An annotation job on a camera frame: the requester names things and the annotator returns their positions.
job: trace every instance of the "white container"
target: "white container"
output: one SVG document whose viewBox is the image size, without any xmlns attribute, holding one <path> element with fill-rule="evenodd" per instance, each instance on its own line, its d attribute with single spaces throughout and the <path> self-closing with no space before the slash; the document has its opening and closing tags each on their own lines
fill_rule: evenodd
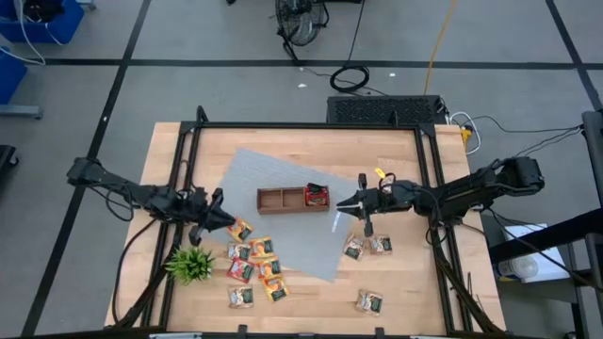
<svg viewBox="0 0 603 339">
<path fill-rule="evenodd" d="M 538 274 L 538 263 L 530 255 L 506 260 L 493 265 L 497 279 L 502 282 L 535 277 Z"/>
</svg>

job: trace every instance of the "gray mat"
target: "gray mat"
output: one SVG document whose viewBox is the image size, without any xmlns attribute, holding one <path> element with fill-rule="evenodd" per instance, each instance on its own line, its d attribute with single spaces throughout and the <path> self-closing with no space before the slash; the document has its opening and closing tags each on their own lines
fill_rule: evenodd
<svg viewBox="0 0 603 339">
<path fill-rule="evenodd" d="M 271 216 L 257 213 L 257 188 L 306 186 L 308 183 L 329 186 L 329 212 Z M 249 239 L 269 235 L 283 266 L 326 281 L 334 280 L 352 218 L 340 215 L 334 226 L 335 205 L 354 194 L 356 183 L 239 149 L 220 187 L 224 190 L 224 211 L 244 218 L 255 228 Z M 233 241 L 225 230 L 215 231 L 209 237 L 224 244 Z"/>
</svg>

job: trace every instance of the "small plant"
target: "small plant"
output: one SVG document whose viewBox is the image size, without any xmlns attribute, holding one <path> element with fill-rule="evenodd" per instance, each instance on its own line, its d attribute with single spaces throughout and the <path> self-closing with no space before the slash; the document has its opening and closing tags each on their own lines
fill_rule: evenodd
<svg viewBox="0 0 603 339">
<path fill-rule="evenodd" d="M 205 253 L 203 248 L 176 250 L 166 264 L 166 270 L 171 272 L 171 275 L 183 285 L 188 285 L 193 281 L 202 282 L 211 278 L 211 269 L 216 258 L 210 258 L 210 255 L 211 251 Z"/>
</svg>

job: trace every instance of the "wooden tray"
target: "wooden tray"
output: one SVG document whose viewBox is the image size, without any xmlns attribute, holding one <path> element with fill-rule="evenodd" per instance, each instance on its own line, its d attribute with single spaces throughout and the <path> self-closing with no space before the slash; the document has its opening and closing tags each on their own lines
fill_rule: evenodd
<svg viewBox="0 0 603 339">
<path fill-rule="evenodd" d="M 270 215 L 329 210 L 329 196 L 327 196 L 326 205 L 306 205 L 304 189 L 305 187 L 258 188 L 257 212 L 261 215 Z"/>
</svg>

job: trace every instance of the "floor tile line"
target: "floor tile line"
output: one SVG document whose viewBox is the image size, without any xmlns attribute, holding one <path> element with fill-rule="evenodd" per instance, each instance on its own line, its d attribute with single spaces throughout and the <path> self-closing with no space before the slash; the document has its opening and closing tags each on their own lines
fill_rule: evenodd
<svg viewBox="0 0 603 339">
<path fill-rule="evenodd" d="M 132 55 L 134 54 L 134 48 L 136 47 L 136 44 L 138 42 L 140 31 L 148 13 L 149 6 L 151 5 L 151 1 L 152 0 L 144 0 L 142 2 L 142 5 L 140 6 L 139 15 L 136 19 L 132 32 L 130 33 L 130 38 L 123 53 L 123 57 L 119 63 L 119 69 L 117 70 L 115 80 L 113 81 L 113 85 L 111 86 L 111 90 L 106 99 L 103 114 L 101 115 L 101 118 L 97 125 L 94 137 L 92 138 L 92 142 L 90 144 L 90 148 L 87 155 L 88 157 L 96 157 L 101 148 L 101 143 L 103 142 L 106 127 L 108 126 L 111 113 L 113 112 L 113 108 L 115 107 L 115 103 L 119 96 L 120 89 L 122 88 L 125 72 L 128 68 L 129 61 L 132 59 Z M 42 275 L 40 285 L 38 286 L 36 296 L 34 297 L 31 308 L 29 309 L 29 313 L 27 314 L 27 319 L 25 320 L 24 327 L 21 333 L 21 335 L 24 337 L 33 336 L 36 332 L 36 328 L 38 327 L 38 324 L 40 322 L 41 315 L 46 304 L 46 300 L 48 300 L 48 296 L 50 295 L 53 282 L 57 275 L 60 261 L 65 252 L 65 249 L 67 248 L 67 244 L 73 229 L 73 225 L 75 223 L 75 218 L 77 217 L 79 206 L 82 202 L 82 199 L 84 198 L 84 192 L 84 187 L 76 187 L 73 192 L 72 198 L 69 203 L 69 207 L 67 208 L 67 212 L 65 214 L 65 218 L 63 219 L 60 231 L 58 232 L 57 241 L 53 246 L 50 258 L 48 259 L 48 264 L 46 265 L 46 269 L 44 270 L 44 273 Z"/>
<path fill-rule="evenodd" d="M 601 99 L 599 98 L 598 92 L 593 85 L 593 81 L 587 72 L 587 68 L 582 63 L 582 59 L 578 53 L 578 49 L 576 45 L 572 41 L 572 38 L 567 31 L 567 27 L 563 22 L 562 16 L 555 5 L 553 0 L 546 0 L 546 5 L 548 6 L 548 10 L 550 11 L 551 16 L 553 17 L 553 21 L 559 30 L 559 34 L 562 36 L 563 43 L 565 44 L 565 48 L 567 48 L 567 53 L 572 58 L 572 61 L 576 65 L 578 70 L 580 81 L 582 82 L 582 86 L 584 86 L 584 90 L 586 90 L 586 94 L 588 95 L 591 104 L 595 110 L 603 108 L 603 104 L 601 104 Z"/>
<path fill-rule="evenodd" d="M 120 59 L 69 59 L 47 60 L 49 66 L 120 66 Z M 300 60 L 302 66 L 340 67 L 346 60 Z M 412 60 L 353 60 L 350 65 L 372 68 L 419 68 L 429 67 L 429 61 Z M 287 59 L 241 59 L 241 60 L 194 60 L 194 59 L 136 59 L 128 62 L 128 67 L 297 67 Z M 603 63 L 583 64 L 587 70 L 603 70 Z M 436 69 L 459 70 L 575 70 L 572 62 L 497 62 L 497 61 L 435 61 Z"/>
</svg>

